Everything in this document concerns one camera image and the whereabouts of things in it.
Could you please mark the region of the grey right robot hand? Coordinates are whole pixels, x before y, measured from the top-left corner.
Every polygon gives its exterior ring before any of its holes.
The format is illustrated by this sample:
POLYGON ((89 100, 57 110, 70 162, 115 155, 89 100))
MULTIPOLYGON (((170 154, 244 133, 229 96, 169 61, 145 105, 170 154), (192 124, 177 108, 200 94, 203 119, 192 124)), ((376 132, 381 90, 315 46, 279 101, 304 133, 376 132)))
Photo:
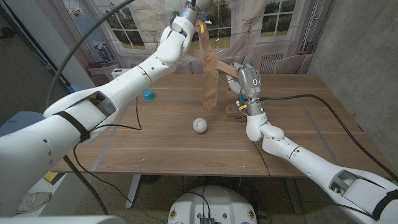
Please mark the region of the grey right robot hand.
POLYGON ((227 81, 231 91, 237 95, 242 94, 246 98, 257 97, 261 92, 261 77, 259 72, 249 63, 232 63, 233 68, 238 72, 238 81, 231 75, 227 75, 227 81))

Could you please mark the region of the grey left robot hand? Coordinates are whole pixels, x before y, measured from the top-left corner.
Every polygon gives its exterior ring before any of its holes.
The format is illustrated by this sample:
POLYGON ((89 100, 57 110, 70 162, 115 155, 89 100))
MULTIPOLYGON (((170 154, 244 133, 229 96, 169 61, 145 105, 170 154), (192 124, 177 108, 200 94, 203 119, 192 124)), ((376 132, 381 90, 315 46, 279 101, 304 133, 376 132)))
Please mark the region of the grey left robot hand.
POLYGON ((213 0, 187 0, 185 8, 191 9, 196 15, 201 15, 213 4, 213 0))

